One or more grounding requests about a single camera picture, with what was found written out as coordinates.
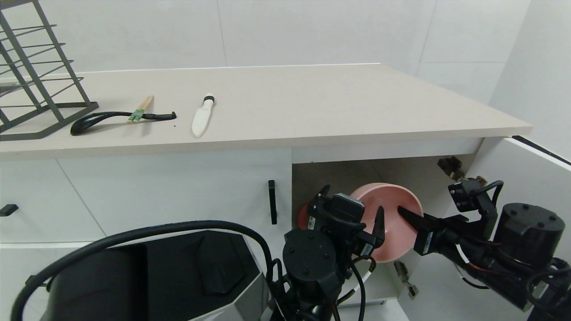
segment dish rack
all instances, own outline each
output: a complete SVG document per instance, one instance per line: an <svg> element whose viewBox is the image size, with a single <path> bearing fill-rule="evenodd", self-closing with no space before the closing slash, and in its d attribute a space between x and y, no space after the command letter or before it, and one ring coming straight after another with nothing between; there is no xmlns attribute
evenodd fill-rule
<svg viewBox="0 0 571 321"><path fill-rule="evenodd" d="M33 5L41 21L41 25L12 29L5 18L6 9L19 5L30 7ZM58 42L56 39L53 31L53 27L55 26L56 25L51 25L48 22L46 15L39 4L39 0L0 0L0 55L4 60L4 63L0 64L0 77L6 77L5 74L9 72L12 72L13 74L13 78L0 79L0 141L20 141L44 138L99 107L96 102L89 100L83 87L79 83L83 77L77 77L74 70L71 68L73 60L68 60L66 58L62 50L62 46L65 44ZM41 33L43 31L45 31L45 34L47 35L43 43L22 46L18 40L18 38L23 35L38 32ZM59 56L58 59L38 62L35 61L37 58L34 58L34 62L30 60L32 57L41 57L43 53L51 50L55 50ZM56 63L57 67L47 72L38 72L38 65L53 63ZM47 82L69 82L69 84L64 88L58 88L59 90L55 91L53 86L46 86ZM65 103L56 103L54 101L54 98L57 95L66 90L71 90L72 87L77 89L83 101ZM29 103L3 106L2 98L19 90L23 90L25 92L29 99ZM16 117L10 118L6 113L7 109L12 108L32 110L25 114L18 114ZM63 109L68 109L68 111L78 111L64 117L62 115ZM32 132L20 133L20 130L18 130L16 131L17 133L6 133L10 129L22 125L25 122L29 122L33 118L46 112L52 113L53 116L55 116L53 121L49 121L47 123L43 121L41 125L37 127L32 126Z"/></svg>

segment black ladle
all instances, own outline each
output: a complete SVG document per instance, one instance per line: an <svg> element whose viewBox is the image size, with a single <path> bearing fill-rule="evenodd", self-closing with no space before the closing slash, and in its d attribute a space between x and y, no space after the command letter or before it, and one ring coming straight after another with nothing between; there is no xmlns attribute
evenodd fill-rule
<svg viewBox="0 0 571 321"><path fill-rule="evenodd" d="M102 113L93 113L87 116L79 118L73 125L71 125L70 133L73 136L80 135L89 127L97 124L98 122L107 119L109 117L114 116L131 116L132 113L128 113L126 111L104 111ZM173 111L172 114L163 114L163 115L156 115L156 114L143 114L141 116L143 119L150 119L153 121L170 121L172 119L176 119L176 114Z"/></svg>

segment beige countertop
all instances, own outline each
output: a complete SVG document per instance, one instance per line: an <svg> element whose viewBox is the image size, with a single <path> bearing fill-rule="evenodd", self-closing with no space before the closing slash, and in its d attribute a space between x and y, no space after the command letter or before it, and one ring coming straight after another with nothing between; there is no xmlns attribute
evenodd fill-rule
<svg viewBox="0 0 571 321"><path fill-rule="evenodd" d="M134 111L155 95L149 112L173 121L125 124L110 118L81 136L69 126L32 141L0 142L0 160L97 157L182 151L342 145L524 135L531 125L386 65L175 69L85 73L82 85L101 111ZM75 89L56 102L77 101ZM216 104L206 133L191 132L207 93ZM26 103L23 90L0 106ZM6 109L11 113L16 108ZM9 130L54 119L50 112Z"/></svg>

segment pink bowl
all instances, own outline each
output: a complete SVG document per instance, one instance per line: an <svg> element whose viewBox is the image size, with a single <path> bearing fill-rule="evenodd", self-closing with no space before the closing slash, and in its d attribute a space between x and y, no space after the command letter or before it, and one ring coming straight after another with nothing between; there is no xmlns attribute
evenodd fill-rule
<svg viewBox="0 0 571 321"><path fill-rule="evenodd" d="M371 255L378 263L394 261L415 245L416 230L397 211L405 207L420 216L423 207L416 196L406 188L389 183L371 183L359 187L351 197L365 204L361 222L367 224L366 232L371 232L375 224L377 209L385 209L385 242Z"/></svg>

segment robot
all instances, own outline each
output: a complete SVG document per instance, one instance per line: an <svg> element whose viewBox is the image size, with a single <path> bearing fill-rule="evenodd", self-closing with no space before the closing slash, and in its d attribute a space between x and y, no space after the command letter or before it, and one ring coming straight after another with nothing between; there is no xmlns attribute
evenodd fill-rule
<svg viewBox="0 0 571 321"><path fill-rule="evenodd" d="M474 222L461 214L436 218L399 207L417 230L414 251L439 253L484 285L464 279L468 284L490 288L523 311L533 307L528 321L571 320L571 268L553 257L565 223L545 208L524 203L507 204L499 215L502 186L500 180L484 187L475 180L448 186L459 212L478 211L481 217ZM371 253L385 240L384 209L377 209L375 226L367 233L361 223L363 203L343 194L328 197L328 191L325 186L308 204L315 227L285 234L283 262L272 259L257 232L235 223L204 220L140 228L93 242L46 267L17 296L11 321L22 320L28 298L48 279L42 321L339 321L337 306L357 290L362 321L366 293L355 263L371 261L367 274L375 269ZM262 247L265 276L241 234ZM358 289L342 294L351 277Z"/></svg>

